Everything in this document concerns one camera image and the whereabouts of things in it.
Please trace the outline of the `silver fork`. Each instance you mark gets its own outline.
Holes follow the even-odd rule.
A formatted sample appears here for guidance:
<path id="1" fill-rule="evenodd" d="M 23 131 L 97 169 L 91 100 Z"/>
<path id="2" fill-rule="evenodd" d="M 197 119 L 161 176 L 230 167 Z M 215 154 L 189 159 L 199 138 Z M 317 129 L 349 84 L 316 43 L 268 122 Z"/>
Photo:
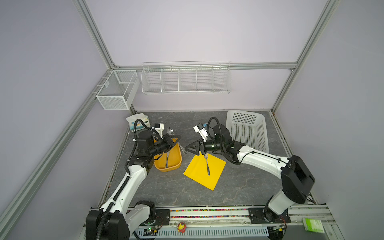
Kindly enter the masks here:
<path id="1" fill-rule="evenodd" d="M 209 163 L 208 163 L 208 153 L 204 154 L 204 158 L 205 158 L 206 166 L 207 166 L 207 174 L 208 174 L 208 176 L 210 176 L 211 172 L 210 172 L 210 167 L 209 167 Z"/>

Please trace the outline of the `yellow paper napkin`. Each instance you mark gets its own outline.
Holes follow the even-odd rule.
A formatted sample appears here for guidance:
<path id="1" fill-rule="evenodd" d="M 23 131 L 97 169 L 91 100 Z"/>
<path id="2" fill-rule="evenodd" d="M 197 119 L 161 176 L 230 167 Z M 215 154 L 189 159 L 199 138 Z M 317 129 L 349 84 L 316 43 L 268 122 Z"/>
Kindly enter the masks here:
<path id="1" fill-rule="evenodd" d="M 194 156 L 184 171 L 184 175 L 200 185 L 214 191 L 226 162 L 208 154 L 208 166 L 204 155 Z"/>

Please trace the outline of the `white perforated plastic basket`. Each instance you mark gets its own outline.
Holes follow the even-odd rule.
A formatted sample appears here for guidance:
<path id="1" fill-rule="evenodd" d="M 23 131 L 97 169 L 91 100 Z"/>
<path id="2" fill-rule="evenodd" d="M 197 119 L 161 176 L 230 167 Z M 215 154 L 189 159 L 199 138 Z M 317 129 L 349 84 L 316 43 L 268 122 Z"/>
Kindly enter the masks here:
<path id="1" fill-rule="evenodd" d="M 269 153 L 266 120 L 262 114 L 230 110 L 227 113 L 226 127 L 233 140 Z"/>

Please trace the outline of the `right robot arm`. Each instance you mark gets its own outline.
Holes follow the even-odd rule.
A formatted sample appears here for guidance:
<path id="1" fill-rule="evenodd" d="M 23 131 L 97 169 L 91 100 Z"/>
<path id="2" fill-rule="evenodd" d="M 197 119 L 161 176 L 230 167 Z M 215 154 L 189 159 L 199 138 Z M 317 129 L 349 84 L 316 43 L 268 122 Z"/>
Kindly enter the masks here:
<path id="1" fill-rule="evenodd" d="M 304 161 L 296 156 L 279 157 L 267 154 L 232 139 L 224 125 L 216 125 L 214 134 L 203 124 L 194 126 L 201 136 L 186 147 L 194 155 L 208 156 L 209 152 L 225 157 L 235 165 L 247 164 L 266 171 L 282 181 L 282 189 L 273 195 L 261 212 L 260 219 L 269 223 L 277 221 L 294 204 L 304 204 L 315 183 L 315 178 Z"/>

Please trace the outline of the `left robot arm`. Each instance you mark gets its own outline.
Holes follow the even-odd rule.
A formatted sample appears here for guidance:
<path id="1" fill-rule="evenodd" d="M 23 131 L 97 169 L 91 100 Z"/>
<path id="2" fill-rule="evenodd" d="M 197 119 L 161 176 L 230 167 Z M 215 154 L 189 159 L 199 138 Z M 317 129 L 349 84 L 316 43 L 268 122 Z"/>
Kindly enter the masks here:
<path id="1" fill-rule="evenodd" d="M 180 141 L 180 135 L 145 130 L 135 134 L 135 144 L 125 164 L 126 174 L 112 196 L 86 218 L 87 240 L 128 240 L 142 223 L 156 220 L 154 202 L 139 201 L 129 211 L 130 203 L 147 177 L 155 161 L 170 152 Z"/>

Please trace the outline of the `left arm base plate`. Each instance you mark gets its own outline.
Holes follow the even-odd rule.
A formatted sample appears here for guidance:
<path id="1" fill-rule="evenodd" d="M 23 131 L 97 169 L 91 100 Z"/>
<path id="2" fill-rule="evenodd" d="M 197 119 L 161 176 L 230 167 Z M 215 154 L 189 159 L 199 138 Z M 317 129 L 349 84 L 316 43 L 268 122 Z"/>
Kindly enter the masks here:
<path id="1" fill-rule="evenodd" d="M 156 209 L 150 218 L 144 221 L 141 226 L 168 226 L 171 220 L 170 209 Z"/>

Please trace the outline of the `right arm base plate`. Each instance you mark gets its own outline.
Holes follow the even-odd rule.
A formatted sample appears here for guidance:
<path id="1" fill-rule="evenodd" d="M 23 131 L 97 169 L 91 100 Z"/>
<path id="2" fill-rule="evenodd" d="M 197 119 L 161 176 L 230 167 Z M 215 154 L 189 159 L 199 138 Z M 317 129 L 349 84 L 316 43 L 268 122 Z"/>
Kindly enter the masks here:
<path id="1" fill-rule="evenodd" d="M 248 211 L 252 224 L 291 223 L 291 218 L 289 216 L 288 209 L 286 209 L 280 215 L 277 215 L 273 211 L 261 207 L 248 208 Z"/>

